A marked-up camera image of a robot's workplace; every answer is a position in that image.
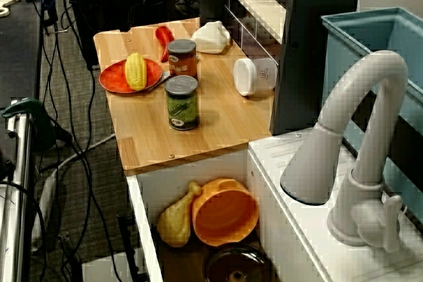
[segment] pickle jar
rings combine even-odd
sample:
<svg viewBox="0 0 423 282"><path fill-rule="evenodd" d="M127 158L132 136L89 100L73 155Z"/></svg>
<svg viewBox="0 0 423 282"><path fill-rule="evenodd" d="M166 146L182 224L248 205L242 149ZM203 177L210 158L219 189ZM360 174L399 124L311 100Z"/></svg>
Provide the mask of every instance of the pickle jar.
<svg viewBox="0 0 423 282"><path fill-rule="evenodd" d="M173 129L190 130L200 123L197 86L197 80L187 75L175 76L166 82L167 112Z"/></svg>
<svg viewBox="0 0 423 282"><path fill-rule="evenodd" d="M197 76L196 43L187 39L178 39L167 45L169 53L169 71L171 76Z"/></svg>

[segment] wood grain surface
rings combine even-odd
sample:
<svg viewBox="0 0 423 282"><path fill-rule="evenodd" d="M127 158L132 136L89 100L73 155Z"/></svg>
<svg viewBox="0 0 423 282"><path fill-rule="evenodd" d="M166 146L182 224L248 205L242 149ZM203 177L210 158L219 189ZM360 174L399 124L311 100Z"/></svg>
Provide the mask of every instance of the wood grain surface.
<svg viewBox="0 0 423 282"><path fill-rule="evenodd" d="M175 39L189 39L199 23L195 18L135 27L126 33L96 34L101 71L135 52L168 71L169 64L160 62L163 49L155 29L166 25ZM249 141L271 136L273 92L246 98L233 83L233 65L245 57L241 49L232 43L222 54L198 55L200 124L193 130L177 131L169 126L164 83L149 92L106 91L126 176L246 149Z"/></svg>

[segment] white cup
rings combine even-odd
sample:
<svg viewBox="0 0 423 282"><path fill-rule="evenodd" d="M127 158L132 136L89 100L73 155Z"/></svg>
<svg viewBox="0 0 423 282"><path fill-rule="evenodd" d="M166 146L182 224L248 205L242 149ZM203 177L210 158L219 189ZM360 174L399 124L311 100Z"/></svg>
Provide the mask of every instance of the white cup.
<svg viewBox="0 0 423 282"><path fill-rule="evenodd" d="M233 66L233 82L242 96L273 89L277 74L278 67L270 58L239 59Z"/></svg>

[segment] green label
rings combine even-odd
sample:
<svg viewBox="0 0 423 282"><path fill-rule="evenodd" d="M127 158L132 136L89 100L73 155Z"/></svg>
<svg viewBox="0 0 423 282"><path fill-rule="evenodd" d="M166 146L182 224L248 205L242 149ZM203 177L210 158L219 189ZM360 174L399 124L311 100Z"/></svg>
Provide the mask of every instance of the green label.
<svg viewBox="0 0 423 282"><path fill-rule="evenodd" d="M184 100L167 97L167 111L169 119L176 126L182 126L186 122L194 121L197 117L196 95Z"/></svg>

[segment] red pepper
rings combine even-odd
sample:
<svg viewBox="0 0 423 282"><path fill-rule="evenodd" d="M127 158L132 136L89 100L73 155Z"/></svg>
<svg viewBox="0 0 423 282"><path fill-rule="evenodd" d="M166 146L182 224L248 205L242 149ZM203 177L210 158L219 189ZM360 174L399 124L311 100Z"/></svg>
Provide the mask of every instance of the red pepper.
<svg viewBox="0 0 423 282"><path fill-rule="evenodd" d="M172 32L166 26L160 26L156 29L156 37L160 44L165 48L163 55L160 59L161 63L164 63L169 58L169 53L167 52L167 45L169 42L174 40Z"/></svg>

